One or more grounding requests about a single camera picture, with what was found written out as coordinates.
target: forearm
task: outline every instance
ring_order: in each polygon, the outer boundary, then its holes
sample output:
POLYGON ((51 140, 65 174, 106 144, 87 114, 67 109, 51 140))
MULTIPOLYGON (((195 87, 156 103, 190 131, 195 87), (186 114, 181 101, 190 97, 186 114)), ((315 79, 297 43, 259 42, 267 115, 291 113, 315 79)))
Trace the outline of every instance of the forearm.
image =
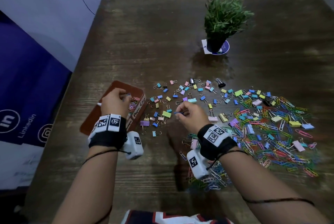
MULTIPOLYGON (((87 158, 112 149, 93 146, 87 158)), ((53 224, 95 223, 109 212, 113 203, 117 152, 93 157, 79 170, 53 224)), ((108 223, 109 217, 102 223, 108 223)))
MULTIPOLYGON (((240 152, 223 155, 219 161, 240 194, 248 200, 301 198, 301 196, 240 152)), ((250 204, 250 210, 264 224, 328 224, 329 221, 311 204, 301 201, 250 204)))

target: wristband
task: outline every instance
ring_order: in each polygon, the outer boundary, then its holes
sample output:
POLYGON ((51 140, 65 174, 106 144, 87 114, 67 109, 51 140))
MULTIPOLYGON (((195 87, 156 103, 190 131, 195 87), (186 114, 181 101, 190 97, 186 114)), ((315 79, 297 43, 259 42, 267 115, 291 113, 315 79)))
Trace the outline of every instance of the wristband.
POLYGON ((107 146, 118 150, 126 140, 126 119, 116 114, 101 116, 88 137, 89 147, 107 146))
POLYGON ((209 160, 216 160, 218 156, 226 154, 237 146, 232 134, 225 132, 217 125, 207 124, 199 130, 198 139, 201 144, 200 153, 209 160))

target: left hand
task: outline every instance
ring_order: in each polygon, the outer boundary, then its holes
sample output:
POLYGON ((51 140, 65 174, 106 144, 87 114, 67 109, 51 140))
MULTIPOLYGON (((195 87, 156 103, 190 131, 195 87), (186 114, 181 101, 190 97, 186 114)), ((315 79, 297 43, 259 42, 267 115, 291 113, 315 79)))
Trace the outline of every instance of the left hand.
POLYGON ((102 116, 108 114, 116 114, 121 115, 121 117, 126 119, 129 114, 129 105, 131 98, 132 96, 128 95, 124 89, 113 89, 109 94, 102 98, 102 116))

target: potted plant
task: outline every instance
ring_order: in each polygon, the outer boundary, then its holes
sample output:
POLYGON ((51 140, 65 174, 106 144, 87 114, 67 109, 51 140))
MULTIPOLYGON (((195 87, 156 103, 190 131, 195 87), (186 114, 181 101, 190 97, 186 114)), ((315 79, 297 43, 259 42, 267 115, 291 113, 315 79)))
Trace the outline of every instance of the potted plant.
POLYGON ((242 0, 208 0, 204 27, 207 36, 207 49, 216 53, 225 40, 245 28, 254 13, 244 10, 242 0))

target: jersey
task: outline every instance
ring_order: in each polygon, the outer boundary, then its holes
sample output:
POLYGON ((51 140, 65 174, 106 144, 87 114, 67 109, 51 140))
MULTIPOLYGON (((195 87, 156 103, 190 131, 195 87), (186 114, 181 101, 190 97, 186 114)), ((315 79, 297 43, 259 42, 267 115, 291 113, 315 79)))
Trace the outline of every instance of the jersey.
POLYGON ((200 214, 193 216, 169 215, 163 212, 128 210, 121 224, 233 224, 229 219, 207 220, 200 214))

